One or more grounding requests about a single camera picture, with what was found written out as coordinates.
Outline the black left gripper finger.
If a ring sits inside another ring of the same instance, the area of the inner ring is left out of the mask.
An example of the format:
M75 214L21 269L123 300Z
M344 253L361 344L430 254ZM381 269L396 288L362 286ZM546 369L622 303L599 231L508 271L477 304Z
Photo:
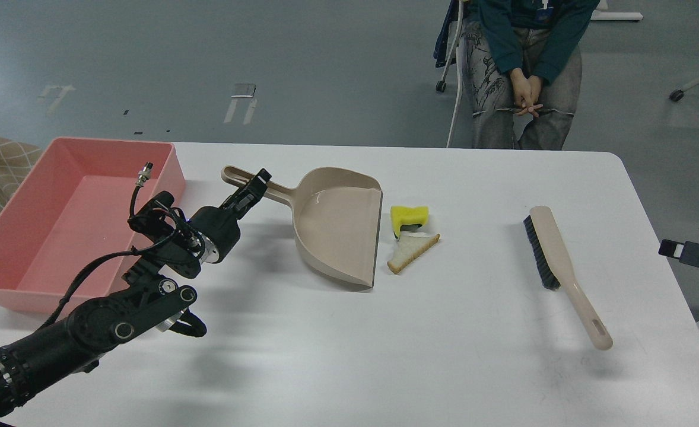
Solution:
M240 221L247 212L256 204L256 194L249 187L241 187L228 197L220 209L224 213L232 216L236 221Z
M256 175L249 180L249 192L253 196L264 196L268 191L268 184L271 180L268 170L261 168Z

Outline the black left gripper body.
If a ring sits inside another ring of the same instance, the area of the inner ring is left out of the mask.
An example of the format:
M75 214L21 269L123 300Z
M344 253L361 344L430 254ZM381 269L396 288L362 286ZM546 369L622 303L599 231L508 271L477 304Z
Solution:
M203 206L190 219L190 226L205 238L205 262L219 264L227 257L241 236L239 217L234 208Z

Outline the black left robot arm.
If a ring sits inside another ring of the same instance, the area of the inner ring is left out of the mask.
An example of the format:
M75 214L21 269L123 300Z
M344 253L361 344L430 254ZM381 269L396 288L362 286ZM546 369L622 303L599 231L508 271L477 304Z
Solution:
M81 269L55 310L34 333L0 347L1 418L36 394L77 372L89 373L100 358L153 327L164 326L187 337L203 337L208 328L190 311L194 288L180 286L161 273L169 267L193 279L203 263L217 264L238 243L240 221L265 196L271 174L260 170L244 179L220 206L203 206L190 219L176 208L170 192L152 197L136 210L138 193L151 177L152 163L138 175L129 205L129 226L151 245L98 257ZM122 277L127 289L90 298L62 316L82 283L108 260L135 256Z

